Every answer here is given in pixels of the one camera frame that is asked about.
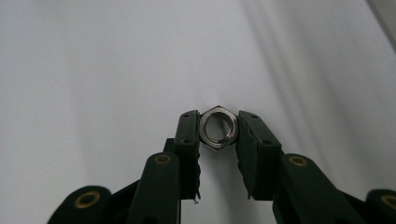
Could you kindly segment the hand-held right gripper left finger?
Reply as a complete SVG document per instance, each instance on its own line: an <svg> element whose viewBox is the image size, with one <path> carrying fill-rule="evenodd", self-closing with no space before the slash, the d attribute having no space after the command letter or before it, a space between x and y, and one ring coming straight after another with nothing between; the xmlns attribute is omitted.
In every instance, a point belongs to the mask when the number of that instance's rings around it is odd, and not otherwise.
<svg viewBox="0 0 396 224"><path fill-rule="evenodd" d="M148 158L126 224L180 224L181 202L199 197L199 118L196 110L183 113L163 152Z"/></svg>

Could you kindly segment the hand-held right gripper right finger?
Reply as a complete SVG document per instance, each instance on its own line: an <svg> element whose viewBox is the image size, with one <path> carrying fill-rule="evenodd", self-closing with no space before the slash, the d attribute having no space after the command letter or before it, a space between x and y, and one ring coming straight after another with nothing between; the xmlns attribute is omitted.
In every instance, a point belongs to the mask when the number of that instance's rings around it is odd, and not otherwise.
<svg viewBox="0 0 396 224"><path fill-rule="evenodd" d="M263 120L238 115L236 154L247 196L271 201L279 224L366 224L366 220L310 159L286 154Z"/></svg>

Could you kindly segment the silver hex nut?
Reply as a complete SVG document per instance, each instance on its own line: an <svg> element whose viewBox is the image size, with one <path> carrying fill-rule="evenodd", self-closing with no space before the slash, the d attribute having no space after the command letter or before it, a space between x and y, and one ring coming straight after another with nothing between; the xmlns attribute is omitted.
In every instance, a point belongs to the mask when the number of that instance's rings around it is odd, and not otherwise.
<svg viewBox="0 0 396 224"><path fill-rule="evenodd" d="M238 135L237 116L218 105L206 111L200 118L201 141L219 151L235 143Z"/></svg>

